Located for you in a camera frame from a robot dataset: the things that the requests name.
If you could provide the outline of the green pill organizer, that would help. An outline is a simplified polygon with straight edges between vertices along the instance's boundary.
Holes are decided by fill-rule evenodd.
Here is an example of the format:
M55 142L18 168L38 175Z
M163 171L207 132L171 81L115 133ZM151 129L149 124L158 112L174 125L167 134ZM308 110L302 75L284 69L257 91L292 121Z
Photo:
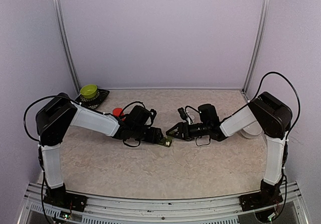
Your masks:
M163 137L158 144L164 147L170 147L172 145L173 138L172 137Z

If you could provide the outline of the red pill bottle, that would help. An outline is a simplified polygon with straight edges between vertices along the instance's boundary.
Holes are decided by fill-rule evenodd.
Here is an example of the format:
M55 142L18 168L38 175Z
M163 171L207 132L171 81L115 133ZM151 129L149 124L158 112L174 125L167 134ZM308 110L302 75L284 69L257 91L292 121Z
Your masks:
M112 114L118 118L122 117L124 115L123 109L120 107L114 108L112 111Z

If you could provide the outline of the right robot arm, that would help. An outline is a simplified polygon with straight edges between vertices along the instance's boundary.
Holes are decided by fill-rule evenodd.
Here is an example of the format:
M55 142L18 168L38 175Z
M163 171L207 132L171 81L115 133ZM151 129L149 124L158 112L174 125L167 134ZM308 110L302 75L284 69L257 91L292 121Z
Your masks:
M203 104L196 110L200 123L193 123L185 108L178 110L182 122L168 129L172 138L191 141L203 136L221 142L238 131L257 123L267 141L267 160L257 202L267 206L276 198L285 178L284 166L288 155L288 136L297 123L292 110L269 92L256 92L255 96L230 116L220 120L212 104Z

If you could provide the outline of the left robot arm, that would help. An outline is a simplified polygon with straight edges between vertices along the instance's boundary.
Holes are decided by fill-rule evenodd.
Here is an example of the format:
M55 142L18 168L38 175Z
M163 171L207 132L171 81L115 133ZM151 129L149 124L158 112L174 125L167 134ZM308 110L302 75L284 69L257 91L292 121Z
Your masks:
M153 126L156 110L147 109L141 101L126 105L125 108L132 108L129 113L121 111L114 115L90 109L63 92L31 103L23 115L24 125L27 123L28 111L44 100L47 100L47 104L35 116L38 136L33 140L38 142L45 182L51 189L50 197L59 206L66 206L70 202L70 194L63 190L65 184L60 161L60 146L70 127L101 133L121 140L125 146L129 139L139 144L161 144L165 139L162 130Z

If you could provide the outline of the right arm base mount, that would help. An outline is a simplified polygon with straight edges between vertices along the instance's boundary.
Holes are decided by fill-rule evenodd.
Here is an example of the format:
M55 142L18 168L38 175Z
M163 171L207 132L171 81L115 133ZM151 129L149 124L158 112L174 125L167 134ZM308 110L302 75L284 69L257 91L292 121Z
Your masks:
M264 197L261 192L255 192L241 195L239 197L239 200L242 211L250 211L267 206L272 206L277 204L278 202L281 203L283 202L283 197L281 194L276 194L275 196L269 198Z

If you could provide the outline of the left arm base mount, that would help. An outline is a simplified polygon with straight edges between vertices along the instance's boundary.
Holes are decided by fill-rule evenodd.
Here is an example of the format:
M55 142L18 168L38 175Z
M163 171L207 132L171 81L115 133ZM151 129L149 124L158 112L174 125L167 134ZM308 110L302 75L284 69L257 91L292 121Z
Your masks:
M84 212L86 202L86 196L69 192L51 193L44 197L44 203L46 204L78 212Z

